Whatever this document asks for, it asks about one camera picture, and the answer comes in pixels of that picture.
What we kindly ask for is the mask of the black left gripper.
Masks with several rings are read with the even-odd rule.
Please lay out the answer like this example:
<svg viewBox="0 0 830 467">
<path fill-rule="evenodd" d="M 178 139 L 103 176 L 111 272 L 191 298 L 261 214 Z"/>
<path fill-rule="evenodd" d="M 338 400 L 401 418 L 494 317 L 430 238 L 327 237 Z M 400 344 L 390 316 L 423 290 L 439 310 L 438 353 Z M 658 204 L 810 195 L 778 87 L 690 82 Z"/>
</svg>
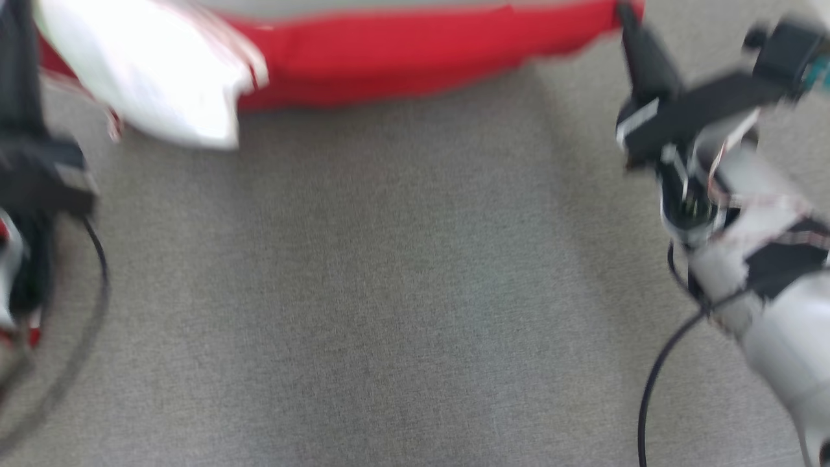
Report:
<svg viewBox="0 0 830 467">
<path fill-rule="evenodd" d="M 32 0 L 0 0 L 0 132 L 44 136 L 40 50 Z M 70 139 L 0 139 L 0 208 L 95 212 L 98 190 Z"/>
</svg>

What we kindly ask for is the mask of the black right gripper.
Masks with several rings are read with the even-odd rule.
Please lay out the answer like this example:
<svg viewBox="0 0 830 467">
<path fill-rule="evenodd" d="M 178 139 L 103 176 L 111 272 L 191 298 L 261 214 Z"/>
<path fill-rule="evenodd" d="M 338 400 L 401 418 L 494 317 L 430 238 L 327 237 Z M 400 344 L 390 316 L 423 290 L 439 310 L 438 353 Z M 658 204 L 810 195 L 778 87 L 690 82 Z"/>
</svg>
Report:
<svg viewBox="0 0 830 467">
<path fill-rule="evenodd" d="M 655 30 L 632 3 L 617 3 L 616 15 L 632 101 L 649 102 L 617 125 L 627 169 L 652 165 L 664 146 L 685 144 L 709 124 L 777 103 L 788 93 L 770 80 L 732 72 L 678 97 L 683 91 L 682 78 Z M 676 100 L 663 103 L 660 99 Z"/>
</svg>

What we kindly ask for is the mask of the red jersey with number print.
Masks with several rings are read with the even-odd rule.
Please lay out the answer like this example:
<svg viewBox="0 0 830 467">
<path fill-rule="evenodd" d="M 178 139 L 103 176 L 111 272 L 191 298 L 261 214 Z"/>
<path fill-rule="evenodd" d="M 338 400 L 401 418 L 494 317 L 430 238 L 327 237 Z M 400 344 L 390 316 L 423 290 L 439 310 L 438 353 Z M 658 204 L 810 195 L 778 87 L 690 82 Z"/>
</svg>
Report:
<svg viewBox="0 0 830 467">
<path fill-rule="evenodd" d="M 43 77 L 180 146 L 237 150 L 239 116 L 421 97 L 620 30 L 624 0 L 351 8 L 273 19 L 195 0 L 26 0 Z"/>
</svg>

